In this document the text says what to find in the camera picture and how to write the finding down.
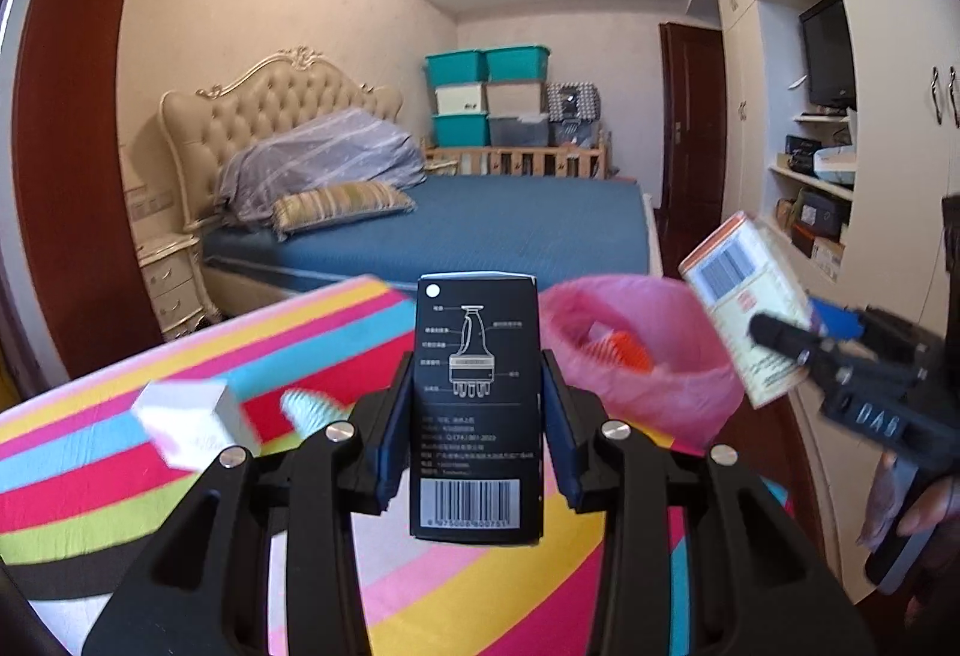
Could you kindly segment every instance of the striped pillow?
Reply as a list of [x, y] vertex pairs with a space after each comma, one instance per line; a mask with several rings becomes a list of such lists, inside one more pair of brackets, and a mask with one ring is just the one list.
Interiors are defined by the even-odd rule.
[[274, 231], [277, 239], [284, 241], [299, 231], [415, 209], [416, 203], [410, 196], [387, 183], [341, 183], [277, 199]]

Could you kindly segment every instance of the headboard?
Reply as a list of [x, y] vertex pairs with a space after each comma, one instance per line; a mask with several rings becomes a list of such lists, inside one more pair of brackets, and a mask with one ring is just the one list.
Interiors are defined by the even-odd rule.
[[184, 231], [213, 215], [220, 170], [258, 140], [347, 107], [396, 121], [402, 104], [396, 88], [357, 85], [305, 46], [264, 58], [227, 86], [195, 94], [167, 92], [158, 119], [176, 164]]

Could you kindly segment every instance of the wooden railing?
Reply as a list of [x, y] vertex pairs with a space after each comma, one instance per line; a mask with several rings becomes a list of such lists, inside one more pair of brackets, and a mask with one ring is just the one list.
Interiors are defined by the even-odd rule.
[[607, 144], [562, 147], [432, 147], [429, 161], [457, 161], [458, 174], [509, 174], [606, 180]]

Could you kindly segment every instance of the white carton with barcode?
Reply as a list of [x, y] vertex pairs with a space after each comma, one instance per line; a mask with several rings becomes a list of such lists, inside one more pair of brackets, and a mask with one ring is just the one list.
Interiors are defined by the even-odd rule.
[[759, 312], [805, 329], [814, 318], [809, 298], [765, 227], [738, 212], [683, 260], [680, 274], [730, 352], [754, 407], [805, 380], [803, 367], [750, 337], [750, 320]]
[[147, 383], [131, 413], [171, 469], [202, 472], [231, 445], [260, 453], [260, 441], [224, 381]]

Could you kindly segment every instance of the striped tablecloth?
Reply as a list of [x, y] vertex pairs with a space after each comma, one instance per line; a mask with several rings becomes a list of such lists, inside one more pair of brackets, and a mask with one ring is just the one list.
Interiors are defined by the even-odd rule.
[[[299, 386], [349, 405], [386, 387], [413, 346], [414, 305], [372, 278], [261, 309], [68, 383], [0, 415], [0, 555], [73, 653], [123, 572], [196, 479], [170, 470], [130, 406], [144, 384], [222, 378], [264, 453], [299, 440], [280, 394]], [[669, 440], [656, 438], [661, 444]], [[376, 656], [582, 654], [600, 570], [601, 516], [576, 516], [546, 480], [537, 547], [477, 549], [413, 540], [407, 490], [383, 517], [354, 517], [357, 565]], [[672, 652], [688, 650], [683, 522], [671, 513]], [[285, 535], [274, 537], [268, 617], [286, 651]]]

